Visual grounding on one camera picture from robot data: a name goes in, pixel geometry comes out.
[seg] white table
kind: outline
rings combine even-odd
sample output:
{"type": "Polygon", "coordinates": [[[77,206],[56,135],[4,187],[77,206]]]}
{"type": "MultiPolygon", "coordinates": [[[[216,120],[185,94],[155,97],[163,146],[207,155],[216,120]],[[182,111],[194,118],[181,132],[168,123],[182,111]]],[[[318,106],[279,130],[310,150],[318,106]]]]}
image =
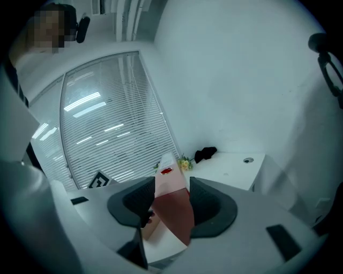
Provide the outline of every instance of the white table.
{"type": "Polygon", "coordinates": [[[215,153],[211,159],[203,159],[198,164],[193,160],[193,170],[184,172],[187,189],[189,178],[194,176],[249,191],[264,157],[265,154],[254,153],[215,153]],[[243,161],[246,158],[253,158],[254,161],[247,164],[243,161]]]}

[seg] window blind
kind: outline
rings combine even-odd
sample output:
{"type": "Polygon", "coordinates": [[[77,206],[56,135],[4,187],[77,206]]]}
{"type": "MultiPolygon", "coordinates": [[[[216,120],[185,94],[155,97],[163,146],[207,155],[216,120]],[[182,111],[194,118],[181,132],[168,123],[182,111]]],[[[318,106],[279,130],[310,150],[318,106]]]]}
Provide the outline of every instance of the window blind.
{"type": "Polygon", "coordinates": [[[137,52],[101,58],[66,74],[61,129],[79,188],[97,170],[123,182],[154,175],[166,152],[179,157],[137,52]]]}
{"type": "Polygon", "coordinates": [[[30,105],[40,126],[31,139],[32,148],[49,180],[63,183],[67,191],[77,189],[64,157],[59,126],[62,77],[49,85],[30,105]]]}

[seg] yellow flower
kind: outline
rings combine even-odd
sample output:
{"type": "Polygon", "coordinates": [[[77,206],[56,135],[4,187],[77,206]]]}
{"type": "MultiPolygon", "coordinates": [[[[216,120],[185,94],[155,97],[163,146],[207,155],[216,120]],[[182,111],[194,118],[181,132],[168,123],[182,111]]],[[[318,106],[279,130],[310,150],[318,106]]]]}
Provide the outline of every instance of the yellow flower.
{"type": "Polygon", "coordinates": [[[182,170],[188,170],[189,167],[189,162],[187,160],[182,160],[181,161],[181,169],[182,170]]]}

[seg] black cloth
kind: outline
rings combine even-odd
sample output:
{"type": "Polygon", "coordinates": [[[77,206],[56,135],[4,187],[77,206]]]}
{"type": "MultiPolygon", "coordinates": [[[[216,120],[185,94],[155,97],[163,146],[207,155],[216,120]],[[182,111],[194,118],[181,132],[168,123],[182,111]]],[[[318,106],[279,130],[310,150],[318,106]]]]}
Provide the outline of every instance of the black cloth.
{"type": "Polygon", "coordinates": [[[195,152],[194,160],[199,163],[202,159],[211,159],[212,155],[217,152],[215,147],[204,148],[202,151],[198,150],[195,152]]]}
{"type": "MultiPolygon", "coordinates": [[[[4,65],[5,65],[6,74],[9,77],[10,82],[12,83],[16,93],[18,94],[19,98],[23,101],[23,103],[26,105],[26,107],[28,108],[28,100],[25,97],[23,91],[21,90],[21,86],[20,86],[19,81],[18,81],[17,70],[13,67],[13,65],[12,65],[12,63],[8,57],[5,59],[4,65]]],[[[26,149],[26,153],[27,153],[32,165],[34,167],[42,170],[42,167],[39,164],[37,157],[33,151],[31,143],[28,144],[28,147],[26,149]]]]}

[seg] white wall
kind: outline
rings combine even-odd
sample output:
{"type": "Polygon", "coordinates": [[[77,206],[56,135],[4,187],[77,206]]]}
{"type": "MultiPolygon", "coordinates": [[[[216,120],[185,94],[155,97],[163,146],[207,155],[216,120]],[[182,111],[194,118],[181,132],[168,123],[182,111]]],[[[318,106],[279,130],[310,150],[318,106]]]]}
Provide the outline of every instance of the white wall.
{"type": "Polygon", "coordinates": [[[268,154],[258,188],[308,222],[343,180],[343,111],[307,46],[321,31],[297,2],[169,0],[155,38],[200,143],[268,154]]]}
{"type": "Polygon", "coordinates": [[[31,101],[50,83],[69,70],[97,58],[128,51],[140,51],[142,62],[164,109],[165,118],[180,152],[194,153],[192,145],[197,137],[193,127],[195,123],[189,123],[186,102],[180,98],[181,90],[165,71],[152,43],[116,43],[112,32],[88,35],[84,43],[73,42],[58,54],[25,56],[17,67],[20,84],[24,94],[31,101]]]}

